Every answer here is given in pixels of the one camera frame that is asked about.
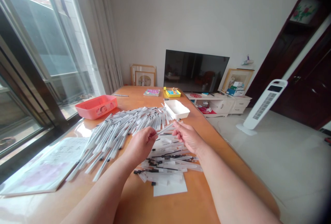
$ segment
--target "yellow box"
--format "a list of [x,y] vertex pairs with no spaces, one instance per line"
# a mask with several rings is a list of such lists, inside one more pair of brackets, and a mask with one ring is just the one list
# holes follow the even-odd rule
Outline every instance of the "yellow box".
[[180,97],[181,93],[179,90],[176,90],[177,94],[171,94],[170,91],[167,91],[167,88],[163,88],[165,90],[165,94],[170,98],[170,97]]

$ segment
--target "white tower fan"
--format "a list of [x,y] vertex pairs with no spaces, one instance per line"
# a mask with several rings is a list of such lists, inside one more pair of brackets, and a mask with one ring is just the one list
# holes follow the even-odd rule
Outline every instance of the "white tower fan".
[[236,127],[248,135],[257,134],[257,132],[253,129],[262,120],[262,118],[265,116],[271,106],[273,106],[273,104],[279,98],[280,94],[283,92],[286,86],[286,80],[272,80],[252,108],[244,123],[237,124]]

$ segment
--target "paper sheet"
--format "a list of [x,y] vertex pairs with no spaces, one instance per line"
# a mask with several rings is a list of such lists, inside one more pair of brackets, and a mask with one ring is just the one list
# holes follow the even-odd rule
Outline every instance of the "paper sheet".
[[88,138],[65,138],[29,167],[4,183],[0,195],[26,195],[55,191],[79,159]]
[[154,186],[154,196],[171,195],[181,192],[187,192],[185,179],[181,183],[170,182],[167,186]]

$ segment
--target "television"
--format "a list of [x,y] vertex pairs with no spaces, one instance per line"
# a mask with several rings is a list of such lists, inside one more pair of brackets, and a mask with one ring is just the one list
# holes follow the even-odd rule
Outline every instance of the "television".
[[182,91],[217,92],[229,57],[166,50],[164,87]]

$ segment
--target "framed painting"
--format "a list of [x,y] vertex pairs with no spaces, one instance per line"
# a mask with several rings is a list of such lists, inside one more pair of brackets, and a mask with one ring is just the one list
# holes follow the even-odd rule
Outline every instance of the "framed painting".
[[309,24],[321,3],[317,0],[301,0],[295,8],[290,21]]
[[130,70],[131,70],[131,85],[138,85],[138,84],[136,84],[136,72],[137,71],[153,72],[156,74],[156,68],[152,65],[133,64],[131,66]]
[[233,86],[234,82],[242,82],[244,84],[244,90],[246,90],[253,72],[253,70],[229,69],[223,85],[223,90],[227,91],[228,88]]
[[155,86],[155,72],[136,71],[136,85]]

